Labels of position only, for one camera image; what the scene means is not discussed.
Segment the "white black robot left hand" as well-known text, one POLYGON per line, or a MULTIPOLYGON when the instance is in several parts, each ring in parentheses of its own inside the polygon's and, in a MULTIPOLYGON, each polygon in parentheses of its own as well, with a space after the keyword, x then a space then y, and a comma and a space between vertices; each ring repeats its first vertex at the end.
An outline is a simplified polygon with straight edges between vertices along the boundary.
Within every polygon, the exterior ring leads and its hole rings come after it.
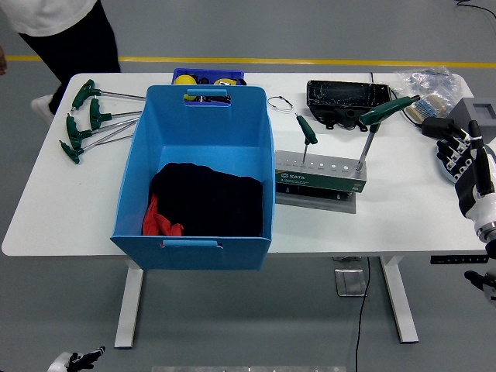
POLYGON ((64 372, 91 370, 94 368, 94 363, 104 354, 104 352, 104 346, 100 346, 89 353, 63 352, 54 362, 52 362, 47 371, 64 372))

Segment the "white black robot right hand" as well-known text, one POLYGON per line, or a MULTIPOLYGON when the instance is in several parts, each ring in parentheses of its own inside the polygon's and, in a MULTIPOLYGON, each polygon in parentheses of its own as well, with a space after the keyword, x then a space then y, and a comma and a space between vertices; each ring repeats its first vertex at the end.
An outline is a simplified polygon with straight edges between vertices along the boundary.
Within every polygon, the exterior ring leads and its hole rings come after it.
POLYGON ((443 172, 455 184, 460 211, 479 233, 495 223, 495 152, 485 144, 475 120, 469 121, 468 130, 450 123, 436 145, 443 172))

